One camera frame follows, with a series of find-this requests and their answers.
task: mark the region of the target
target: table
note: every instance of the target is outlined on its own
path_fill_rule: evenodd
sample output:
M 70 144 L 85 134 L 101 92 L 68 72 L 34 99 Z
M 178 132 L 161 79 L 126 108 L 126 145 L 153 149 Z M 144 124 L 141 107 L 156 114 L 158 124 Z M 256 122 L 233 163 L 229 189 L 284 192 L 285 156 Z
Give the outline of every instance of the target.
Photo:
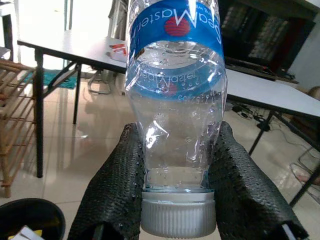
M 320 101 L 285 84 L 228 69 L 226 70 L 226 74 L 228 77 L 228 100 L 270 110 L 267 119 L 262 124 L 260 133 L 249 151 L 250 155 L 255 150 L 273 116 L 278 118 L 282 123 L 289 127 L 292 132 L 303 138 L 320 152 L 319 143 L 313 141 L 310 137 L 282 117 L 282 114 L 301 116 L 317 120 L 320 124 Z M 320 176 L 320 164 L 316 167 L 309 180 L 303 185 L 301 190 L 290 202 L 291 207 L 300 200 L 318 176 Z
M 106 53 L 111 51 L 110 45 L 121 44 L 123 41 L 110 37 L 95 38 L 86 33 L 73 32 L 72 30 L 58 33 L 41 33 L 39 35 L 22 37 L 18 45 L 35 49 L 37 62 L 36 76 L 33 84 L 35 97 L 36 121 L 36 166 L 37 177 L 43 177 L 43 115 L 44 98 L 52 93 L 69 76 L 77 72 L 76 94 L 74 101 L 73 124 L 77 122 L 79 91 L 81 83 L 82 64 L 98 69 L 110 70 L 118 73 L 126 72 L 126 63 L 112 60 Z M 71 61 L 44 91 L 44 55 L 50 55 Z
M 43 54 L 48 54 L 58 58 L 63 58 L 77 62 L 78 64 L 87 64 L 101 69 L 111 70 L 118 73 L 126 72 L 126 64 L 110 59 L 106 52 L 110 51 L 109 45 L 121 44 L 124 41 L 103 38 L 93 40 L 85 34 L 77 35 L 72 31 L 66 31 L 61 36 L 34 37 L 32 39 L 21 39 L 19 45 L 35 48 L 35 59 L 37 61 L 37 75 L 35 84 L 36 95 L 36 121 L 37 121 L 37 176 L 42 177 L 42 157 L 43 157 Z M 74 121 L 76 123 L 78 95 L 80 87 L 80 72 L 78 69 L 77 89 L 75 96 Z M 269 81 L 260 77 L 251 76 L 245 73 L 226 70 L 228 76 L 227 99 L 244 104 L 265 108 L 270 110 L 270 114 L 263 123 L 262 130 L 257 136 L 250 154 L 254 151 L 265 127 L 269 124 L 273 116 L 286 124 L 293 132 L 306 140 L 315 149 L 320 151 L 320 146 L 312 141 L 303 132 L 287 122 L 282 114 L 302 116 L 320 121 L 320 102 L 290 86 Z M 301 196 L 307 191 L 313 181 L 320 175 L 320 165 L 314 171 L 314 174 L 305 183 L 300 192 L 294 197 L 290 205 L 293 207 Z

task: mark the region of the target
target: textured black fabric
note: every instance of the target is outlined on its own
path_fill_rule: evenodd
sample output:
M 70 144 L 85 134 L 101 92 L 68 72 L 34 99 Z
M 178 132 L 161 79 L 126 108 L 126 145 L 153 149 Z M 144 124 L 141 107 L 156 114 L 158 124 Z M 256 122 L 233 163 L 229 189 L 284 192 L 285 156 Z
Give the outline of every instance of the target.
M 216 220 L 222 240 L 282 240 L 287 223 L 296 237 L 302 228 L 277 187 L 238 144 L 230 126 L 221 126 L 212 152 L 210 187 L 215 189 Z M 69 240 L 91 240 L 104 223 L 104 240 L 137 240 L 140 232 L 144 167 L 135 124 L 126 125 L 120 141 L 93 177 L 71 226 Z
M 105 223 L 103 239 L 139 239 L 144 175 L 137 127 L 128 124 L 118 145 L 90 181 L 68 240 L 91 240 L 94 228 L 101 223 Z
M 277 237 L 285 223 L 296 238 L 308 236 L 277 187 L 235 141 L 226 122 L 211 157 L 209 183 L 215 189 L 222 240 L 286 239 Z

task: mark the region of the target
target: bottle label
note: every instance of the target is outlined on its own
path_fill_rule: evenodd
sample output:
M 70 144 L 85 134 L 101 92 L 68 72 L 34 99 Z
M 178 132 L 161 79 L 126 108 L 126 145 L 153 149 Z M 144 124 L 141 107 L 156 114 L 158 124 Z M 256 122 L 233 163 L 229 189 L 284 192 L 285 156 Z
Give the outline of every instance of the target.
M 136 64 L 132 63 L 132 71 L 127 71 L 127 78 L 135 80 L 126 82 L 126 88 L 140 96 L 162 101 L 213 104 L 214 86 L 224 81 L 225 76 L 224 68 L 210 72 L 212 66 L 201 62 L 161 70 L 151 66 L 147 70 L 140 69 Z
M 218 16 L 196 0 L 152 4 L 138 15 L 130 33 L 130 58 L 157 41 L 192 41 L 224 56 Z

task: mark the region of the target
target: white wall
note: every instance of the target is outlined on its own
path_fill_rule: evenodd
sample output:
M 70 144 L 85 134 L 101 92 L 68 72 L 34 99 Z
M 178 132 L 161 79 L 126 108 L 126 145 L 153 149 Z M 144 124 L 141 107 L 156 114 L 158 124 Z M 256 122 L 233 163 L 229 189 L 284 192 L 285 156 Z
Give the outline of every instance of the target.
M 320 4 L 320 0 L 310 2 Z M 320 86 L 320 13 L 314 22 L 314 29 L 289 69 L 289 72 L 296 76 L 300 87 L 306 90 Z

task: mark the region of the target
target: green mat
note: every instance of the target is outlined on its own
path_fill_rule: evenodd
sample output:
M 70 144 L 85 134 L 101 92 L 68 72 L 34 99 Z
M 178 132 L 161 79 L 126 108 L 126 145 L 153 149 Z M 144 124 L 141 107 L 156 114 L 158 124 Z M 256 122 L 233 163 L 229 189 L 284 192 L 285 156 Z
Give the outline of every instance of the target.
M 57 73 L 45 72 L 43 84 L 45 86 L 48 86 L 56 75 Z M 24 81 L 26 82 L 30 77 L 31 75 L 29 75 Z M 62 83 L 59 86 L 59 88 L 74 89 L 76 85 L 77 85 L 77 78 L 75 76 L 70 76 L 64 83 Z

